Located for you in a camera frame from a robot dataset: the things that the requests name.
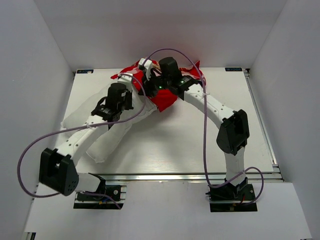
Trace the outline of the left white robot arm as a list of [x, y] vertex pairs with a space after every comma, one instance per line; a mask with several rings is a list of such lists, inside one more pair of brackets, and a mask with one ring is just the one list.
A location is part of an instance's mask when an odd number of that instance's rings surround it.
[[78, 173], [76, 165], [87, 149], [107, 133], [125, 110], [133, 109], [132, 85], [112, 83], [107, 96], [101, 98], [84, 122], [84, 129], [76, 131], [55, 149], [46, 148], [40, 157], [39, 181], [58, 193], [69, 196], [73, 192], [88, 192], [94, 199], [105, 196], [102, 178], [92, 173]]

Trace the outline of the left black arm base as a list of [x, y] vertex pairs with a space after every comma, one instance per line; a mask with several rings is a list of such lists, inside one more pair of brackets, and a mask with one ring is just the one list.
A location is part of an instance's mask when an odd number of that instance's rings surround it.
[[73, 208], [79, 210], [121, 210], [126, 199], [127, 186], [107, 183], [103, 177], [96, 174], [93, 176], [99, 179], [96, 190], [77, 192]]

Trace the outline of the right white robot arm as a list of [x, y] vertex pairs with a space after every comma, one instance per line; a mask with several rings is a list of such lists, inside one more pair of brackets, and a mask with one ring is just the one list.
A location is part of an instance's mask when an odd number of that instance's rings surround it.
[[173, 57], [160, 60], [159, 67], [157, 70], [151, 60], [140, 59], [138, 69], [143, 72], [141, 81], [144, 89], [139, 93], [153, 99], [161, 90], [169, 90], [216, 125], [216, 143], [225, 156], [225, 192], [229, 198], [238, 199], [248, 183], [244, 170], [244, 151], [250, 136], [247, 113], [242, 109], [235, 111], [207, 94], [201, 79], [183, 75]]

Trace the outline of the white pillow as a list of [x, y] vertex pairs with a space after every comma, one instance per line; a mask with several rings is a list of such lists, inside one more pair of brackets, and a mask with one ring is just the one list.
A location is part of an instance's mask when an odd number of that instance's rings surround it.
[[95, 163], [104, 163], [117, 148], [132, 125], [144, 120], [158, 107], [147, 97], [139, 81], [124, 73], [100, 92], [89, 97], [62, 122], [72, 135], [57, 149], [74, 164], [88, 155]]

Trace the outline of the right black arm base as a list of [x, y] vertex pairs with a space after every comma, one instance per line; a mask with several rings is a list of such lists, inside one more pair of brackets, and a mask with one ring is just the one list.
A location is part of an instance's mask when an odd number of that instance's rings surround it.
[[247, 184], [239, 193], [234, 193], [227, 185], [220, 188], [208, 188], [206, 193], [209, 199], [211, 213], [257, 212], [258, 207], [252, 184]]

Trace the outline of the red cartoon print pillowcase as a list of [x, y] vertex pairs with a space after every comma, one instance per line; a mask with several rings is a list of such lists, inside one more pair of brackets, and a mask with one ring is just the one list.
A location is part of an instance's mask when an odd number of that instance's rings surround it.
[[[152, 61], [153, 67], [160, 71], [159, 61]], [[189, 67], [179, 67], [182, 78], [180, 80], [186, 80], [188, 77], [192, 78], [193, 81], [196, 82], [206, 82], [206, 79], [201, 70], [199, 70], [200, 61], [194, 62]], [[138, 63], [135, 63], [132, 66], [126, 67], [120, 71], [121, 73], [133, 74], [136, 80], [133, 81], [133, 85], [138, 91], [143, 90], [142, 85], [142, 77], [143, 72], [139, 70]], [[155, 97], [148, 97], [152, 103], [154, 103], [160, 112], [164, 111], [171, 105], [175, 103], [175, 101], [182, 96], [182, 87], [183, 83], [178, 83], [177, 80], [170, 88], [160, 90]]]

